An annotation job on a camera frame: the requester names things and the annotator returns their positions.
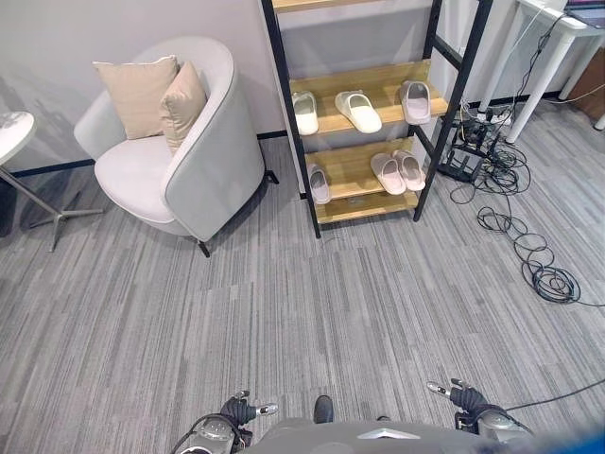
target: chair leg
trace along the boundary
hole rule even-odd
[[[279,184],[280,183],[280,181],[275,176],[275,173],[273,172],[273,170],[265,170],[265,179],[269,180],[273,184]]]
[[[198,240],[198,246],[206,257],[210,257],[210,251],[208,251],[208,248],[206,248],[206,244],[203,241]]]

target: armchair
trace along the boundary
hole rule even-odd
[[[163,136],[127,140],[105,91],[74,134],[96,159],[101,188],[143,222],[204,244],[250,198],[266,172],[233,57],[213,39],[180,37],[154,45],[133,61],[176,55],[191,61],[208,101],[174,156]]]

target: black baseboard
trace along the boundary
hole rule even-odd
[[[271,131],[271,132],[263,132],[261,134],[256,134],[256,138],[258,140],[265,139],[273,139],[275,137],[286,137],[287,131]]]
[[[559,93],[560,93],[560,91],[544,93],[542,98],[543,99],[552,99],[552,98],[558,97]],[[517,98],[517,101],[525,102],[528,99],[529,99],[529,95],[523,95],[523,96],[519,96]],[[502,105],[511,104],[511,103],[512,103],[511,96],[510,97],[499,97],[498,99],[492,99],[492,102],[490,102],[490,106],[502,106]],[[471,102],[471,103],[469,103],[469,107],[471,109],[476,109],[477,107],[479,107],[480,104],[481,104],[480,101]],[[287,136],[286,130],[262,132],[260,134],[256,134],[256,138],[258,140],[273,139],[275,137],[286,137],[286,136]],[[94,159],[84,159],[82,161],[74,161],[73,163],[56,164],[54,166],[45,166],[45,167],[38,167],[38,168],[30,168],[28,170],[19,170],[17,172],[12,172],[12,175],[16,178],[29,177],[31,175],[40,175],[41,173],[56,172],[57,170],[65,170],[68,168],[93,166],[94,164],[95,164]],[[305,195],[301,194],[301,199],[304,199],[304,198],[305,198]]]
[[[94,159],[84,159],[82,161],[74,161],[72,163],[55,164],[53,166],[45,166],[38,168],[29,168],[28,170],[19,170],[17,172],[11,172],[13,177],[29,177],[31,175],[40,175],[41,173],[56,172],[57,170],[65,170],[68,168],[94,166]]]
[[[542,99],[552,99],[554,97],[558,97],[560,92],[561,91],[544,93],[542,95]],[[522,95],[522,96],[517,97],[517,102],[526,102],[528,99],[529,99],[529,95]],[[492,101],[490,102],[490,106],[503,106],[506,104],[512,104],[512,96],[499,97],[498,99],[492,99]],[[469,108],[476,109],[480,105],[481,105],[481,101],[470,102]]]

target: white slipper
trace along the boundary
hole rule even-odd
[[[320,128],[320,123],[318,122],[318,104],[313,94],[311,92],[295,93],[292,95],[292,105],[299,134],[315,134]]]
[[[330,194],[330,186],[328,186],[328,180],[325,178],[323,169],[317,164],[309,164],[306,171],[309,175],[311,195],[315,203],[324,205],[329,202],[332,199],[332,194]]]
[[[416,157],[409,151],[403,151],[402,149],[393,151],[392,157],[397,161],[397,168],[406,182],[407,189],[422,191],[426,177]]]
[[[349,118],[360,132],[372,134],[382,128],[380,116],[361,90],[341,92],[337,95],[335,103],[338,111]]]
[[[389,194],[396,196],[406,192],[406,182],[399,173],[396,160],[386,153],[378,153],[372,156],[370,166],[382,187]]]
[[[400,96],[407,124],[423,125],[431,121],[431,95],[424,82],[405,81]]]

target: pillow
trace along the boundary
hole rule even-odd
[[[206,105],[206,94],[194,65],[187,61],[160,101],[166,142],[176,153]]]
[[[93,66],[107,87],[129,139],[162,133],[158,107],[179,70],[174,55],[153,63],[94,61]]]

